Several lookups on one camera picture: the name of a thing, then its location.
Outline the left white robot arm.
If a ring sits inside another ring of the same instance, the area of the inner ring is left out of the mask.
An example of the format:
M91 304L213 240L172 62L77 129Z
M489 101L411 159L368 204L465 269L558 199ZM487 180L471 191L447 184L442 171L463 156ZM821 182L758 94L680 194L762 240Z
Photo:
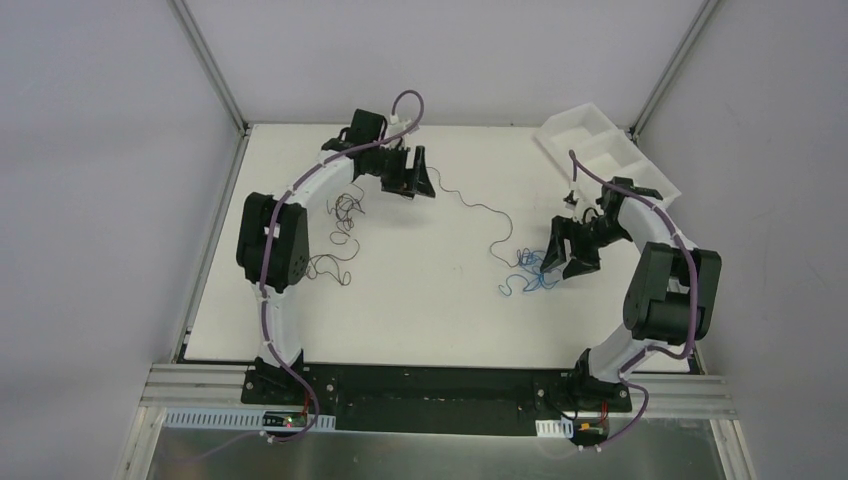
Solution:
M313 163L280 197L253 192L244 201L236 262L257 298L257 357L276 367L266 389L281 404L293 404L311 389L294 367L303 347L292 305L293 288L311 258L309 212L361 176L378 178L387 193L434 197L424 147L405 143L419 123L418 118L400 120L395 114L358 109L350 125L320 147Z

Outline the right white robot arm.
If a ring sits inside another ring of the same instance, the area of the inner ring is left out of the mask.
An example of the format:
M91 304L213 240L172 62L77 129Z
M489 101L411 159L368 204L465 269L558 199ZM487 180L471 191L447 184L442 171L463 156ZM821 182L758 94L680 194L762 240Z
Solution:
M698 248L670 219L662 196L629 178L604 183L599 216L551 220L540 269L561 269L565 280L600 270L600 251L617 241L632 242L640 258L625 293L621 324L599 345L586 349L567 374L569 400L583 410L628 392L625 384L651 356L688 354L709 330L722 259Z

